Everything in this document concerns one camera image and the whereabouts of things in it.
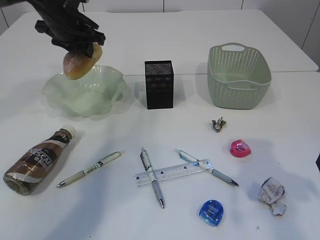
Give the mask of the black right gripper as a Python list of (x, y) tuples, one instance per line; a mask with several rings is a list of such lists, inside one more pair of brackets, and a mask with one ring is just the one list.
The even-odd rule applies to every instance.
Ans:
[(317, 157), (316, 166), (317, 166), (317, 168), (318, 168), (318, 170), (319, 170), (319, 172), (320, 172), (320, 154), (319, 154), (319, 156)]

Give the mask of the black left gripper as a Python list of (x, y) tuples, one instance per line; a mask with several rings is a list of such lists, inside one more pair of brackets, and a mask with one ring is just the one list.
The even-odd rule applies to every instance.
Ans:
[(103, 46), (105, 34), (99, 25), (79, 12), (77, 4), (36, 4), (34, 9), (41, 16), (35, 24), (37, 32), (51, 37), (51, 43), (68, 52), (94, 53), (94, 43)]

